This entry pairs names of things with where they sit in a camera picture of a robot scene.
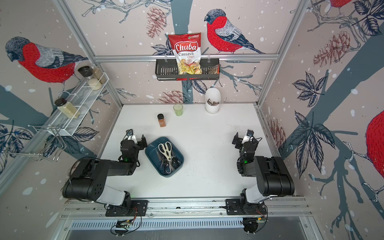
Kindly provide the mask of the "cream handled scissors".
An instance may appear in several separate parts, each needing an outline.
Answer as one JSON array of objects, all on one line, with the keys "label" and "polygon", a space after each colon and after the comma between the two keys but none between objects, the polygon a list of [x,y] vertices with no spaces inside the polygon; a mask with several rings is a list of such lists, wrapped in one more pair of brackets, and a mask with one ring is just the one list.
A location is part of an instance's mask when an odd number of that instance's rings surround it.
[{"label": "cream handled scissors", "polygon": [[158,150],[166,157],[168,162],[172,161],[172,144],[170,142],[160,143],[158,145]]}]

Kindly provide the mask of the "black scissors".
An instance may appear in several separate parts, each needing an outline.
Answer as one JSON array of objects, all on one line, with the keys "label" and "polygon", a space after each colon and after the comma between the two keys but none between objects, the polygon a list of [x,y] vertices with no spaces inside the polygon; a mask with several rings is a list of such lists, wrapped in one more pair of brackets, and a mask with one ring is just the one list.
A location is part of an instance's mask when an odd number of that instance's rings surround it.
[{"label": "black scissors", "polygon": [[171,164],[172,164],[173,169],[176,170],[177,168],[179,168],[183,164],[183,161],[181,161],[175,155],[172,155]]},{"label": "black scissors", "polygon": [[158,157],[158,159],[159,159],[159,169],[161,170],[161,172],[163,173],[163,174],[166,174],[165,173],[165,171],[164,171],[164,167],[163,167],[163,161],[164,160],[167,160],[167,159],[165,159],[164,158],[164,156],[163,156],[163,154],[161,154],[158,150],[156,150],[156,153],[157,153],[157,157]]}]

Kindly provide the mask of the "pink handled scissors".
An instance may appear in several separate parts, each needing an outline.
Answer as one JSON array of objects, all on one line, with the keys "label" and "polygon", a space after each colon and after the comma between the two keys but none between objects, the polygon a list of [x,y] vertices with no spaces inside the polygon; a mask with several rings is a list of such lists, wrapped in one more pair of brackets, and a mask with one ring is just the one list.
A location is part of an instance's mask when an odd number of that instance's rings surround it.
[{"label": "pink handled scissors", "polygon": [[164,171],[167,175],[171,174],[173,171],[176,170],[175,163],[173,160],[171,160],[171,161],[164,160],[163,161],[163,167],[164,167]]}]

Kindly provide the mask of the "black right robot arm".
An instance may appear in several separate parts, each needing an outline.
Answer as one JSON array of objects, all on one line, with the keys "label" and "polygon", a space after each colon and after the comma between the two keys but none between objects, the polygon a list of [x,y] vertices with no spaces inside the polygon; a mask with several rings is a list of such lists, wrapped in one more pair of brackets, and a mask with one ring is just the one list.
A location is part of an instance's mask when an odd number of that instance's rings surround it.
[{"label": "black right robot arm", "polygon": [[[274,197],[292,196],[295,191],[294,182],[281,157],[266,158],[256,156],[256,149],[262,138],[255,138],[254,131],[247,130],[243,138],[236,134],[232,144],[239,150],[237,160],[238,173],[243,177],[256,178],[256,185],[243,189],[238,199],[233,199],[227,209],[256,208],[265,200]],[[139,141],[145,154],[158,173],[163,177],[171,177],[184,164],[184,156],[166,137],[158,138],[147,145],[145,137]]]}]

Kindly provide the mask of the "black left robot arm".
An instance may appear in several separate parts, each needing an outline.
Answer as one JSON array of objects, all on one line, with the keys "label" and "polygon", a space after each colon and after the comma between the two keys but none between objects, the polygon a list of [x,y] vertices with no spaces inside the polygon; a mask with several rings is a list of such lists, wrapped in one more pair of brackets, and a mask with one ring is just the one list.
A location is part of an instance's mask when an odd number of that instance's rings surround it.
[{"label": "black left robot arm", "polygon": [[148,146],[145,136],[137,140],[128,130],[121,141],[122,155],[117,161],[84,157],[70,169],[62,194],[66,199],[97,202],[130,210],[131,195],[106,184],[107,177],[131,176],[140,166],[139,152]]}]

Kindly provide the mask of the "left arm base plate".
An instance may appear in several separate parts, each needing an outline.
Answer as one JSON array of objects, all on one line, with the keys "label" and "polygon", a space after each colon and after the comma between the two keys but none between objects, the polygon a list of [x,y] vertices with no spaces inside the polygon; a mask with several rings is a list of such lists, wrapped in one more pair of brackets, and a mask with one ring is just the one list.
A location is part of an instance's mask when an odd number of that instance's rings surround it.
[{"label": "left arm base plate", "polygon": [[148,208],[148,200],[131,200],[128,205],[106,207],[106,217],[144,217]]}]

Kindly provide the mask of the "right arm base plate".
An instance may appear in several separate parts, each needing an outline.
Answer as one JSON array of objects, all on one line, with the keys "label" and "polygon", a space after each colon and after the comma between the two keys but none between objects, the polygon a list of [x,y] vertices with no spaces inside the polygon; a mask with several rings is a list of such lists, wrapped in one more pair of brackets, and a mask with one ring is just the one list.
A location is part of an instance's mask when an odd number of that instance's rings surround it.
[{"label": "right arm base plate", "polygon": [[265,204],[250,204],[248,202],[243,203],[240,199],[226,199],[224,209],[229,216],[266,216],[268,213]]}]

